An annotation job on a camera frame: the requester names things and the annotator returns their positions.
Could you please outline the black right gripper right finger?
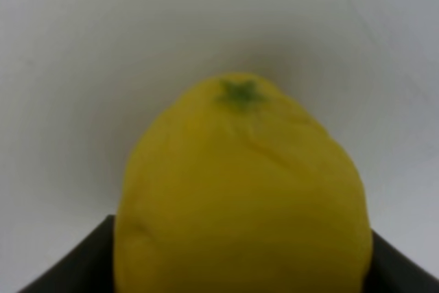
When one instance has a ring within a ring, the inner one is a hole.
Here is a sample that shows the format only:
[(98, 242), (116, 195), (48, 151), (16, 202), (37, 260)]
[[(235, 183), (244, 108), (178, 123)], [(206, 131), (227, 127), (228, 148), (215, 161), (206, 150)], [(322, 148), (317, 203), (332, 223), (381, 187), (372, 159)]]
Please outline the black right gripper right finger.
[(438, 293), (438, 279), (373, 232), (366, 293)]

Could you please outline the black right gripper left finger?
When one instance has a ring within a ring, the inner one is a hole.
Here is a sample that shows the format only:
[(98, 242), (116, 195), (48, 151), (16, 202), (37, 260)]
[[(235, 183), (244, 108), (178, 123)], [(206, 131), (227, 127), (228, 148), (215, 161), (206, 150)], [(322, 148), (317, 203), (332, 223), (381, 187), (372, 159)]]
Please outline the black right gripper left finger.
[(58, 263), (24, 287), (24, 293), (114, 292), (113, 231), (115, 217), (107, 216)]

